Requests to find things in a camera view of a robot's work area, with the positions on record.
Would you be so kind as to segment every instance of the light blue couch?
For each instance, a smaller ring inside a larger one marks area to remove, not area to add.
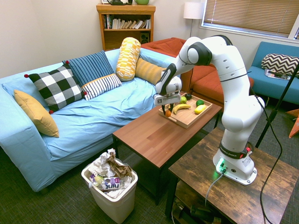
[[[299,57],[299,47],[290,45],[261,42],[255,58],[249,68],[248,76],[254,79],[253,90],[256,94],[261,94],[275,99],[280,99],[288,80],[270,78],[265,76],[265,70],[262,69],[262,59],[270,53],[284,54]],[[284,101],[299,105],[299,79],[294,78],[288,92],[284,97]]]
[[[115,71],[119,49],[106,52]],[[166,68],[173,57],[141,49],[140,57]],[[14,89],[34,96],[49,110],[24,74],[49,72],[62,63],[0,79],[0,146],[38,192],[59,176],[110,146],[112,133],[154,107],[155,87],[135,77],[122,86],[86,101],[71,103],[52,114],[59,138],[40,134],[13,97]]]

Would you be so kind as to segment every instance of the window blinds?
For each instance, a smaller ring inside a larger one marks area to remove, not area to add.
[[[299,0],[207,0],[205,24],[288,36],[299,13]]]

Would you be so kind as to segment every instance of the crumpled paper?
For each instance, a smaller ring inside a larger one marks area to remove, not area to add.
[[[132,177],[132,168],[129,166],[120,165],[115,161],[115,154],[111,155],[107,163],[110,165],[110,169],[116,173],[116,175],[120,178],[125,176]]]
[[[115,150],[108,149],[108,152],[102,153],[99,158],[97,158],[88,168],[89,172],[92,174],[100,174],[101,176],[113,177],[115,176],[115,172],[111,169],[110,164],[107,163],[107,160],[114,155],[115,158]]]

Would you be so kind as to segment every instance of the floor lamp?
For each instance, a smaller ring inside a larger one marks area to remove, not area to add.
[[[261,142],[262,142],[262,140],[263,140],[263,137],[265,136],[265,134],[266,134],[266,132],[267,132],[269,126],[270,126],[270,123],[275,119],[276,114],[277,114],[277,112],[278,112],[278,109],[279,109],[279,107],[280,107],[280,105],[281,105],[281,103],[282,103],[282,101],[283,101],[283,99],[284,99],[284,97],[285,97],[285,95],[286,95],[286,92],[288,91],[290,85],[292,84],[292,81],[293,81],[293,79],[295,78],[295,75],[297,74],[298,70],[299,70],[299,63],[297,64],[297,67],[295,68],[295,70],[294,70],[294,72],[293,72],[293,74],[292,74],[292,76],[291,76],[291,78],[290,78],[288,84],[286,85],[285,90],[284,90],[284,92],[282,93],[282,95],[281,95],[281,97],[280,97],[278,103],[276,104],[275,108],[272,110],[272,112],[271,112],[271,114],[270,114],[270,116],[269,116],[269,120],[268,120],[268,122],[267,122],[265,128],[263,129],[263,132],[262,132],[260,138],[259,138],[258,141],[257,141],[256,148],[258,148],[258,147],[260,146],[260,144],[261,144]]]
[[[186,2],[184,7],[184,19],[192,19],[190,37],[193,20],[200,20],[203,16],[204,2]]]

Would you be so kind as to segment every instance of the yellow pillow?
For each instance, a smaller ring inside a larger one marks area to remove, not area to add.
[[[19,90],[14,90],[14,99],[32,120],[39,132],[59,138],[55,121],[36,99]]]
[[[163,70],[165,69],[139,58],[136,65],[135,76],[156,85],[161,78]]]
[[[121,44],[115,72],[121,81],[130,81],[134,78],[139,55],[139,41],[133,37],[125,38]]]

